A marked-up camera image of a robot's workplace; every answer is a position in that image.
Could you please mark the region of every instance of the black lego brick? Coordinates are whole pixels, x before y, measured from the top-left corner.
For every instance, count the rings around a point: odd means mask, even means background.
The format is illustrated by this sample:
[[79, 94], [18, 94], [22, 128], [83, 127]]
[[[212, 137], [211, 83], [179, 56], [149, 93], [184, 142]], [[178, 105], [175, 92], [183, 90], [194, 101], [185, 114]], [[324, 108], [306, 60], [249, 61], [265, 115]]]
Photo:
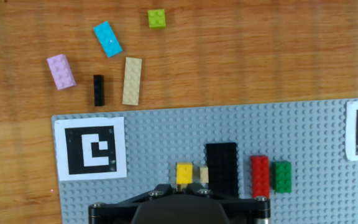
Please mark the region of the black lego brick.
[[104, 106], [104, 77], [93, 75], [94, 106]]
[[207, 144], [206, 160], [209, 189], [238, 197], [237, 143]]

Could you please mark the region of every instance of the screw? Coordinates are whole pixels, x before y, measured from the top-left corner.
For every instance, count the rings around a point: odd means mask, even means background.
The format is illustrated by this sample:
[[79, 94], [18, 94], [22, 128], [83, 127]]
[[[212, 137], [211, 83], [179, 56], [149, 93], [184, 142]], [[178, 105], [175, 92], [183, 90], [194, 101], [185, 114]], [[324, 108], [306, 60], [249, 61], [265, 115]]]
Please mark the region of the screw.
[[206, 195], [206, 194], [211, 193], [211, 191], [208, 190], [208, 189], [199, 189], [199, 190], [197, 190], [197, 193], [202, 194], [202, 195]]
[[159, 190], [152, 190], [152, 191], [149, 192], [149, 195], [151, 197], [158, 197], [158, 196], [161, 196], [163, 194], [164, 194], [164, 192], [159, 191]]
[[100, 208], [100, 207], [102, 207], [103, 205], [104, 205], [104, 203], [98, 202], [98, 203], [94, 203], [94, 204], [92, 205], [92, 207], [94, 207], [94, 208]]
[[254, 199], [259, 202], [267, 201], [267, 197], [265, 197], [265, 196], [256, 196]]

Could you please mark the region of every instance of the wooden table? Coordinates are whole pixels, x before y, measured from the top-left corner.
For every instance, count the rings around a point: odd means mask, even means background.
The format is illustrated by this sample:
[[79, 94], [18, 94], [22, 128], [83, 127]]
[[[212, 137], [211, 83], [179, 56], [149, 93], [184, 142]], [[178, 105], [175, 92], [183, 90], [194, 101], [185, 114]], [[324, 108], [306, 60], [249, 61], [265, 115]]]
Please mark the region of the wooden table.
[[[164, 8], [165, 30], [147, 10]], [[107, 58], [109, 21], [124, 52]], [[46, 59], [77, 86], [58, 91]], [[144, 61], [122, 105], [125, 57]], [[106, 106], [93, 106], [93, 75]], [[0, 1], [0, 223], [60, 223], [51, 116], [358, 97], [358, 0]]]

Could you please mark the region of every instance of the lego brick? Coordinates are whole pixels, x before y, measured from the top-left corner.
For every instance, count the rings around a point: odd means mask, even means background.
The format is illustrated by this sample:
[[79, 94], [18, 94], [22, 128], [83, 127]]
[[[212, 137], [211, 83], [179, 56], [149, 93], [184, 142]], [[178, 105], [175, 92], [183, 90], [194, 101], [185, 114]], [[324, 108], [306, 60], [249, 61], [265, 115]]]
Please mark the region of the lego brick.
[[206, 160], [209, 189], [238, 197], [237, 144], [234, 142], [207, 144]]
[[58, 90], [76, 85], [66, 55], [50, 57], [47, 62]]
[[177, 163], [177, 184], [191, 184], [193, 182], [193, 164], [191, 162]]
[[276, 193], [291, 193], [291, 163], [273, 162], [273, 189]]
[[122, 104], [139, 104], [140, 75], [142, 73], [142, 59], [126, 58], [124, 91], [122, 94]]
[[52, 125], [125, 117], [127, 177], [59, 181], [63, 224], [88, 223], [89, 204], [175, 184], [177, 162], [205, 166], [206, 142], [234, 141], [240, 198], [252, 197], [250, 156], [292, 163], [293, 191], [270, 194], [272, 223], [323, 224], [327, 217], [330, 224], [358, 223], [358, 161], [349, 162], [344, 152], [346, 103], [355, 100], [56, 115]]
[[200, 182], [202, 184], [208, 184], [208, 167], [207, 166], [200, 166]]
[[251, 156], [252, 198], [269, 197], [270, 173], [267, 156]]
[[104, 106], [104, 77], [93, 75], [94, 106]]
[[165, 10], [149, 10], [149, 27], [153, 29], [165, 28]]
[[108, 21], [97, 25], [93, 28], [94, 33], [99, 39], [100, 44], [107, 57], [112, 57], [119, 52], [122, 52], [122, 48], [119, 45], [116, 35], [112, 31]]

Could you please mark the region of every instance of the red lego brick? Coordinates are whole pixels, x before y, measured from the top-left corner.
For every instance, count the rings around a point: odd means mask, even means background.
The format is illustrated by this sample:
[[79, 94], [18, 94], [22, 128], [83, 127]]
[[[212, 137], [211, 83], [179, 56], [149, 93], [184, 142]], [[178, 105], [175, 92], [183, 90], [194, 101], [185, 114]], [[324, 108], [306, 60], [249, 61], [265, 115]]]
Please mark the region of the red lego brick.
[[251, 156], [252, 197], [269, 198], [269, 159], [267, 156]]

